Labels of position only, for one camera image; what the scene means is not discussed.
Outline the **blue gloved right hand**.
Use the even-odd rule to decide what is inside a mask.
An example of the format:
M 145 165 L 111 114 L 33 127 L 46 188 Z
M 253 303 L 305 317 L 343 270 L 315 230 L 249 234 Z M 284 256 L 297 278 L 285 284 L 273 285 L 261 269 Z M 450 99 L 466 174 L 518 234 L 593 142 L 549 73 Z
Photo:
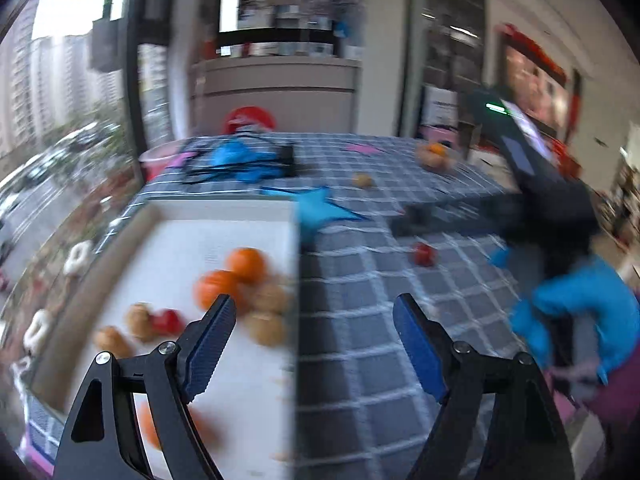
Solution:
M 553 363 L 550 320 L 593 319 L 598 357 L 569 367 Z M 639 371 L 639 303 L 612 266 L 594 256 L 578 269 L 538 285 L 514 304 L 512 332 L 544 372 L 568 380 L 613 385 Z

